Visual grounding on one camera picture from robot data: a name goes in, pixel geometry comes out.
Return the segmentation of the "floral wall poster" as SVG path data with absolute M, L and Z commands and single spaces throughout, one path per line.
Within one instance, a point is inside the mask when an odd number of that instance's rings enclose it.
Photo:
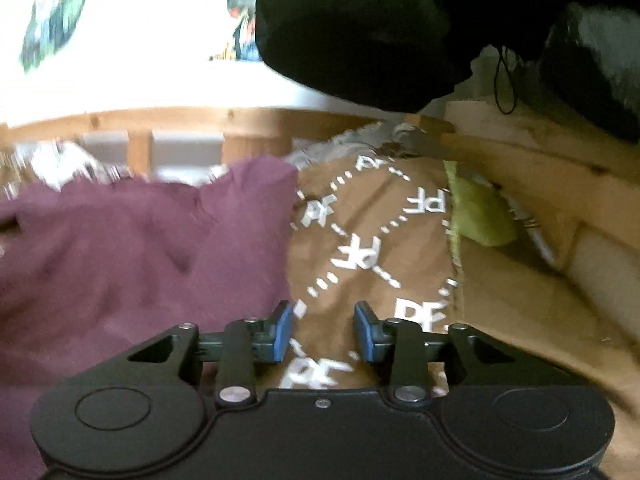
M 68 44 L 85 3 L 86 0 L 34 0 L 20 54 L 25 74 Z
M 211 61 L 260 62 L 256 39 L 256 0 L 224 0 L 229 20 L 224 39 L 216 45 Z

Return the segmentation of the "brown PF patterned blanket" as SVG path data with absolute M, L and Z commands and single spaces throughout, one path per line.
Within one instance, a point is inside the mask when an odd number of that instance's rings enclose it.
M 638 477 L 638 347 L 519 232 L 500 247 L 454 234 L 443 162 L 361 155 L 296 171 L 285 267 L 296 326 L 262 388 L 370 386 L 352 332 L 360 300 L 427 332 L 469 323 L 601 386 L 616 416 L 604 471 Z

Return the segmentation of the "wooden bed frame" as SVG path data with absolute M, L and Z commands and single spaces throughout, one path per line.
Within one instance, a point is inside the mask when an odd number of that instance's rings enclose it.
M 551 224 L 559 267 L 632 338 L 639 336 L 639 152 L 586 125 L 559 125 L 522 110 L 512 117 L 483 101 L 448 105 L 445 118 L 407 116 L 427 151 L 465 162 Z M 4 145 L 125 131 L 127 164 L 151 170 L 162 130 L 216 132 L 222 159 L 283 155 L 295 139 L 326 140 L 370 118 L 282 108 L 160 107 L 109 110 L 2 126 Z

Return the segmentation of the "lime green cloth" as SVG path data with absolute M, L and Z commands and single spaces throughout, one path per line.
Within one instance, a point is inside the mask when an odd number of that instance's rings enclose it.
M 510 207 L 491 182 L 462 162 L 444 162 L 451 193 L 451 229 L 485 247 L 518 239 Z

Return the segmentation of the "maroon long sleeve shirt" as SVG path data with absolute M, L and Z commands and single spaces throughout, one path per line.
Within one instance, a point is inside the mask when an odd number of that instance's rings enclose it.
M 30 186 L 1 204 L 1 474 L 32 479 L 32 404 L 58 378 L 183 322 L 216 332 L 290 296 L 297 171 L 272 156 L 202 186 Z

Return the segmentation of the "black jacket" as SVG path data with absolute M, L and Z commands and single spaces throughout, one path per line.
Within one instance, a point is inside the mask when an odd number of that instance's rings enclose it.
M 256 0 L 262 60 L 299 84 L 386 110 L 423 110 L 497 52 L 494 99 L 569 110 L 639 140 L 639 0 Z

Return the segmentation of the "floral wall poster left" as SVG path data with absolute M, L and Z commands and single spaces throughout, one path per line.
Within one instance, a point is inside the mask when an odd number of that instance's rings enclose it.
M 68 44 L 85 3 L 86 0 L 34 0 L 20 54 L 25 74 Z

